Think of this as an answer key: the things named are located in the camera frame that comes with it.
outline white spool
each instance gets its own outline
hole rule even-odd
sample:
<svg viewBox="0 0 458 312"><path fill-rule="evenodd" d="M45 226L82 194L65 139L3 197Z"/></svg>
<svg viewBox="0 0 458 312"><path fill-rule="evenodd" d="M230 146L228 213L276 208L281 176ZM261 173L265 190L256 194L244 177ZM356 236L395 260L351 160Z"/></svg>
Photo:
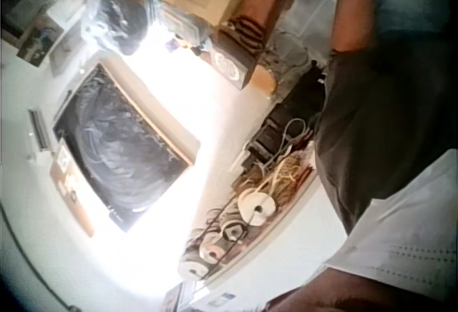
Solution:
<svg viewBox="0 0 458 312"><path fill-rule="evenodd" d="M276 211L275 200L264 192L240 194L238 209L243 220L252 226L261 226Z"/></svg>
<svg viewBox="0 0 458 312"><path fill-rule="evenodd" d="M219 240L220 235L218 234L205 235L199 249L199 255L205 262L216 264L226 253L224 248L216 244Z"/></svg>
<svg viewBox="0 0 458 312"><path fill-rule="evenodd" d="M185 254L178 263L178 273L184 280L202 280L209 270L210 264L200 258L197 253Z"/></svg>

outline cable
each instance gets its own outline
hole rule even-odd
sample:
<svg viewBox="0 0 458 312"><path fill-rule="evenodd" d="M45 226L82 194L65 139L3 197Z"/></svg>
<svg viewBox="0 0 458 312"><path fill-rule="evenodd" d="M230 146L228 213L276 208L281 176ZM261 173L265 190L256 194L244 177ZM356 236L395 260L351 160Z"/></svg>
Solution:
<svg viewBox="0 0 458 312"><path fill-rule="evenodd" d="M42 285L51 293L52 296L54 296L57 300L57 302L59 302L63 308L65 308L67 311L73 311L72 310L72 306L69 306L67 305L60 296L57 295L56 292L54 292L52 290L51 287L49 287L49 285L47 284L47 282L43 279L43 276L38 272L38 270L34 267L34 265L32 264L32 262L30 261L29 257L27 256L27 254L24 252L24 249L22 248L21 244L19 243L17 237L16 237L16 234L13 232L12 228L11 228L11 224L9 223L9 220L6 216L6 213L5 213L5 209L3 208L3 204L1 203L0 201L0 211L1 211L1 216L2 218L4 219L4 222L5 222L5 225L6 225L6 229L8 229L9 231L9 234L11 235L11 238L13 238L13 242L14 242L14 245L17 247L17 249L19 250L19 252L21 253L21 256L22 258L26 261L27 265L29 266L29 268L31 269L31 271L34 273L35 277L38 279L38 281L40 281L42 283Z"/></svg>

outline person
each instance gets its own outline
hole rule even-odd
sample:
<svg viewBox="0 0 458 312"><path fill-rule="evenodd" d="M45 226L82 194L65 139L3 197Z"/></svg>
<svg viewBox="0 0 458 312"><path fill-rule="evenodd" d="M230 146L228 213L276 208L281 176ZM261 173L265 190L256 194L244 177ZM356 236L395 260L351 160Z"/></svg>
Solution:
<svg viewBox="0 0 458 312"><path fill-rule="evenodd" d="M458 311L449 0L338 0L316 166L348 239L265 311Z"/></svg>

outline white shirt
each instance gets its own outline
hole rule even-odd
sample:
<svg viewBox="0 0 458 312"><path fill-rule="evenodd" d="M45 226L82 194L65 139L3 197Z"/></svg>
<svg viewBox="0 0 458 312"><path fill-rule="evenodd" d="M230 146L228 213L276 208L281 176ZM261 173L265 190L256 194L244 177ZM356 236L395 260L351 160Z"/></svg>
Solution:
<svg viewBox="0 0 458 312"><path fill-rule="evenodd" d="M457 292L457 150L403 190L372 200L325 266L446 301Z"/></svg>

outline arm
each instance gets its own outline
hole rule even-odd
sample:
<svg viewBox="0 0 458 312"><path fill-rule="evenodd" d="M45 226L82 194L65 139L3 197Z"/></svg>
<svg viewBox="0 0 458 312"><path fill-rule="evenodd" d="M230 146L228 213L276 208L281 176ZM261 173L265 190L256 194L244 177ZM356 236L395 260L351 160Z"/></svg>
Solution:
<svg viewBox="0 0 458 312"><path fill-rule="evenodd" d="M374 28L374 0L337 0L332 44L338 52L367 48Z"/></svg>

